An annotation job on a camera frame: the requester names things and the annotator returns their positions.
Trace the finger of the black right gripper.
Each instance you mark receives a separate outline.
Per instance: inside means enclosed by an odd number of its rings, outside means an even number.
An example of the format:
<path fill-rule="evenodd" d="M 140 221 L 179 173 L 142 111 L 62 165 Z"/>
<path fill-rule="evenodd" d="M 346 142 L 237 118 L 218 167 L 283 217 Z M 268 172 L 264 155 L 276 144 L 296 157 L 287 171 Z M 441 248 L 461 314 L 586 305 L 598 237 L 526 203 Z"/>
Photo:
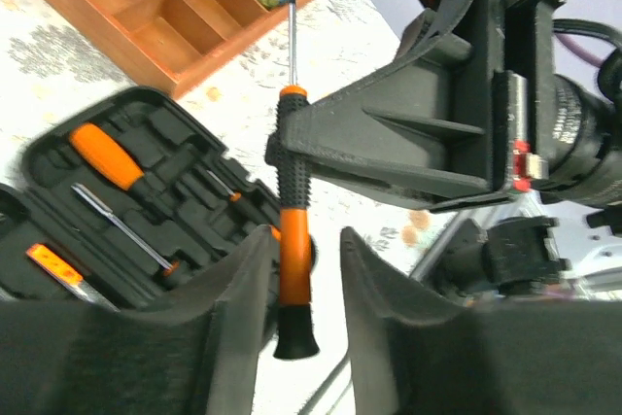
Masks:
<path fill-rule="evenodd" d="M 408 187 L 404 184 L 396 185 L 362 175 L 348 174 L 317 162 L 311 163 L 311 173 L 314 178 L 332 183 L 379 203 L 405 209 L 428 209 L 433 213 L 475 209 L 515 201 L 515 195 L 507 191 L 457 194 L 457 183 L 442 182 L 441 186 L 449 188 L 450 193 L 438 194 L 433 192 L 433 188 L 421 189 L 419 187 Z"/>
<path fill-rule="evenodd" d="M 498 189 L 493 70 L 479 59 L 440 64 L 396 60 L 282 120 L 268 139 L 348 174 L 449 194 Z"/>

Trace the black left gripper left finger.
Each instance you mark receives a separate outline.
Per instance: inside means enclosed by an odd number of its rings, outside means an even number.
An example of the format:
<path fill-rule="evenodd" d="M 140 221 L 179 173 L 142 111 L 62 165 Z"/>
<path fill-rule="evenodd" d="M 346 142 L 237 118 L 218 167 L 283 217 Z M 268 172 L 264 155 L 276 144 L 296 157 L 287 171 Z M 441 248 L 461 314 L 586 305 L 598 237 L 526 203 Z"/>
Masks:
<path fill-rule="evenodd" d="M 258 227 L 148 309 L 1 306 L 5 414 L 248 414 L 276 244 Z"/>

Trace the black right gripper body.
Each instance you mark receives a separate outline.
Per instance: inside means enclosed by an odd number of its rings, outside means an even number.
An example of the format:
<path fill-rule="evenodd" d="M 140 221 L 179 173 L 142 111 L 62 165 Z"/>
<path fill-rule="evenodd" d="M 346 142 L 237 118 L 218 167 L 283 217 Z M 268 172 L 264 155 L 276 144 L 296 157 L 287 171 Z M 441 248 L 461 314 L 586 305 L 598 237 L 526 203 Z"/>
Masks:
<path fill-rule="evenodd" d="M 608 30 L 555 20 L 562 0 L 441 0 L 417 19 L 419 34 L 403 41 L 396 60 L 440 64 L 479 59 L 493 72 L 494 166 L 499 187 L 519 195 L 538 190 L 604 209 L 621 202 L 621 52 L 603 64 L 601 95 L 554 71 L 558 31 Z"/>

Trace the black orange handled screwdriver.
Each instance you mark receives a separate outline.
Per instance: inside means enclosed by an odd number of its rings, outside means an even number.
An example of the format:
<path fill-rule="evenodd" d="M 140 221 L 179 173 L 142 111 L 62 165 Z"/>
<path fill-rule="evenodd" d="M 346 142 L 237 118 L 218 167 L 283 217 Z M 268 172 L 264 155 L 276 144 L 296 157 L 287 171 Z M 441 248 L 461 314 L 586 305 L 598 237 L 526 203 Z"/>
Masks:
<path fill-rule="evenodd" d="M 155 248 L 131 229 L 114 211 L 99 197 L 81 183 L 73 183 L 71 189 L 93 211 L 105 218 L 111 225 L 120 230 L 144 253 L 159 266 L 158 277 L 167 289 L 179 287 L 191 278 L 190 270 L 178 260 L 170 261 L 163 257 Z"/>

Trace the black plastic tool case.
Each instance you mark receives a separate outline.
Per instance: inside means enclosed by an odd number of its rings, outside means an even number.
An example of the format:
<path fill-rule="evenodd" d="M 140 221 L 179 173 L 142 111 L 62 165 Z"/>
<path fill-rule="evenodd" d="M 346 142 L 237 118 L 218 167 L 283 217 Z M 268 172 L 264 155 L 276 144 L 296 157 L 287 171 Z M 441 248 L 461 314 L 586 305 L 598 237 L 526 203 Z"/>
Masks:
<path fill-rule="evenodd" d="M 84 123 L 114 138 L 145 173 L 154 201 L 118 189 L 69 142 Z M 206 179 L 209 169 L 241 193 L 231 203 Z M 225 144 L 165 93 L 123 89 L 27 144 L 16 183 L 1 189 L 1 286 L 21 298 L 64 298 L 66 290 L 26 251 L 44 244 L 117 306 L 140 308 L 167 289 L 159 266 L 71 189 L 85 185 L 146 242 L 191 277 L 229 254 L 261 224 L 279 224 L 277 195 L 250 181 Z"/>

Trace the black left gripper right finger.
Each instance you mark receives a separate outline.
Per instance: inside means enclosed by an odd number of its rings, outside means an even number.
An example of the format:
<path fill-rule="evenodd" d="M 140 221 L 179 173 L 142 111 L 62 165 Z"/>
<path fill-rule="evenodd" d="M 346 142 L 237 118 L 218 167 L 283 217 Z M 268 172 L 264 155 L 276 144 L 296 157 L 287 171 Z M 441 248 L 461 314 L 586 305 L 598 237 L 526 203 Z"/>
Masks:
<path fill-rule="evenodd" d="M 351 228 L 340 263 L 360 414 L 617 414 L 617 301 L 464 307 L 408 279 Z"/>

